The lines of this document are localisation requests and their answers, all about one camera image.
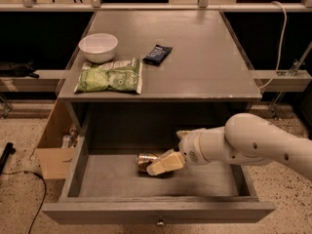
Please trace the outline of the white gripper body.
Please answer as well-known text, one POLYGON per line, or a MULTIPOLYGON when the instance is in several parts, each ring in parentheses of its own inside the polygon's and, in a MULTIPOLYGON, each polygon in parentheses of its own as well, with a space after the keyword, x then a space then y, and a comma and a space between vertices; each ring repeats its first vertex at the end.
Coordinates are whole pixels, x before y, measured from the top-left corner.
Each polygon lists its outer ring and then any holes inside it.
POLYGON ((207 165, 208 160, 204 157, 200 146, 200 137, 204 129, 197 129, 197 135, 194 138, 183 139, 179 141, 178 149, 189 165, 207 165))

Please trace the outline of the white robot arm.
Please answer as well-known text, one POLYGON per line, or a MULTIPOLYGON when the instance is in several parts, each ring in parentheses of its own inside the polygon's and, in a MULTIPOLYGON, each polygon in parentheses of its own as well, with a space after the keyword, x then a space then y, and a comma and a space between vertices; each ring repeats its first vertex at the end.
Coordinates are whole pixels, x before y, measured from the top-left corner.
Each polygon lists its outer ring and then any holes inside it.
POLYGON ((248 166, 275 161, 312 179, 312 141, 250 113, 236 114, 222 127, 179 131, 177 136, 178 150, 170 149, 154 160, 147 167, 151 176, 215 161, 248 166))

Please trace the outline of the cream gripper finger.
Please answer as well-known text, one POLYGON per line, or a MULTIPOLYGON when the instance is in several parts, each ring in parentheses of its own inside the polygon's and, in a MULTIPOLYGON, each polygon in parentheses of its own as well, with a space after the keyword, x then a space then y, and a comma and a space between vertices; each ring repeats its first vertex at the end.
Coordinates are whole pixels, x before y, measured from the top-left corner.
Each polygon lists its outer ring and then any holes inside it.
POLYGON ((185 159, 180 152, 170 149, 160 155, 148 167, 147 172, 150 176, 157 176, 163 173, 180 170, 185 165, 185 159))
POLYGON ((176 132, 176 136, 179 140, 194 138, 197 135, 197 130, 188 131, 188 130, 180 130, 176 132))

